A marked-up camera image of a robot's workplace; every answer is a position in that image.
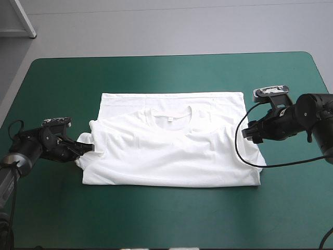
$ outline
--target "white fabric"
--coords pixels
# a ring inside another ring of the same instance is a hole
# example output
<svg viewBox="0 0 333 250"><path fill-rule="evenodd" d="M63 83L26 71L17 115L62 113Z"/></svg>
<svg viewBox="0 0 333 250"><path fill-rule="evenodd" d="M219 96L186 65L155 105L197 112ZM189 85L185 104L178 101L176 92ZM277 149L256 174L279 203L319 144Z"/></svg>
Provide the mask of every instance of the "white fabric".
<svg viewBox="0 0 333 250"><path fill-rule="evenodd" d="M95 144L76 161L83 183L260 185L261 169L244 164L234 149L244 114L239 92L103 94L91 134L78 139ZM241 135L238 147L246 160L265 164L258 147Z"/></svg>

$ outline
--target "table surface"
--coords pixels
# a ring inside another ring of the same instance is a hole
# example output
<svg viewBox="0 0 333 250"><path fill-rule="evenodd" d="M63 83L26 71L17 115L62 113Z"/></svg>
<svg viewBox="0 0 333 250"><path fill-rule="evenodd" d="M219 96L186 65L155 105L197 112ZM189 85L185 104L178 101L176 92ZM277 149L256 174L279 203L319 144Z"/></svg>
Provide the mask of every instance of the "table surface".
<svg viewBox="0 0 333 250"><path fill-rule="evenodd" d="M7 127L15 119L30 129L70 116L70 137L89 132L103 92L242 91L250 108L253 89L281 84L294 101L327 93L305 52L38 59L0 129L0 153L10 147ZM250 119L266 114L269 105L262 106ZM260 149L268 164L321 155L305 133ZM318 247L333 225L332 176L321 160L265 169L259 187L93 186L82 184L73 162L40 159L18 183L16 247Z"/></svg>

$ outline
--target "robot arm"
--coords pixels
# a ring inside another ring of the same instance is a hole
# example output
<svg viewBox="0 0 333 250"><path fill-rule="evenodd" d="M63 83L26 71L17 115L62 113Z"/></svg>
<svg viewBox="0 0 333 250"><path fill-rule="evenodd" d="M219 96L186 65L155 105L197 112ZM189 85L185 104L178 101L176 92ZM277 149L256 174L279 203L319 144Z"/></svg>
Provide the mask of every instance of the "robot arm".
<svg viewBox="0 0 333 250"><path fill-rule="evenodd" d="M0 161L3 168L0 171L0 209L14 188L14 178L18 180L28 175L39 158L66 163L94 150L93 144L76 142L67 137L70 117L46 119L40 128L27 131L23 131L23 121L20 122L21 129L11 138L9 153Z"/></svg>
<svg viewBox="0 0 333 250"><path fill-rule="evenodd" d="M303 94L293 104L288 92L284 85L254 90L254 102L270 103L271 109L260 120L250 121L243 137L258 144L306 131L308 142L313 134L323 155L333 155L333 94ZM326 161L333 164L333 158Z"/></svg>

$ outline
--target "gray floor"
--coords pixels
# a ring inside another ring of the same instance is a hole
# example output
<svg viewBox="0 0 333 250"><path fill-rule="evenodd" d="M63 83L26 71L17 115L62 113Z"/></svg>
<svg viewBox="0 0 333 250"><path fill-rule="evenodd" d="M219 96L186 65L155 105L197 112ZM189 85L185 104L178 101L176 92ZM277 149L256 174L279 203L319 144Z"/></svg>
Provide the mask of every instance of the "gray floor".
<svg viewBox="0 0 333 250"><path fill-rule="evenodd" d="M37 38L0 39L0 124L31 62L47 57L306 51L313 56L326 86L333 92L333 2L21 0L21 3Z"/></svg>

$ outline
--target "white t-shirt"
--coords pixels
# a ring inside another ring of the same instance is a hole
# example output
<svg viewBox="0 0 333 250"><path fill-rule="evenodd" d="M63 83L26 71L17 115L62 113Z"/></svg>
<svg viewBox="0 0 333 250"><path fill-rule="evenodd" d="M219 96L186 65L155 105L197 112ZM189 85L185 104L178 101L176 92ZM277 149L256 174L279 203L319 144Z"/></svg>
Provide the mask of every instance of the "white t-shirt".
<svg viewBox="0 0 333 250"><path fill-rule="evenodd" d="M244 164L234 149L233 119L198 107L144 108L89 123L78 141L95 144L76 161L84 184L182 187L260 185L260 168ZM243 157L265 161L256 145L239 135Z"/></svg>

